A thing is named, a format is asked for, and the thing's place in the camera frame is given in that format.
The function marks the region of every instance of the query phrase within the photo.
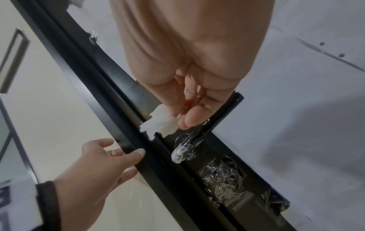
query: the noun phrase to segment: hand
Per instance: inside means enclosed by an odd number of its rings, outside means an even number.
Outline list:
[[[134,77],[172,115],[184,111],[178,124],[188,129],[213,115],[249,72],[274,0],[110,4]]]
[[[111,191],[138,173],[127,168],[139,163],[145,151],[125,154],[122,149],[105,151],[113,139],[89,141],[81,157],[54,181],[63,231],[86,231],[103,210]]]

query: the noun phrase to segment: black sleeve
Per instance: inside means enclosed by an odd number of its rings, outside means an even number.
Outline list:
[[[52,181],[37,184],[37,201],[43,219],[42,231],[61,231],[57,192]]]

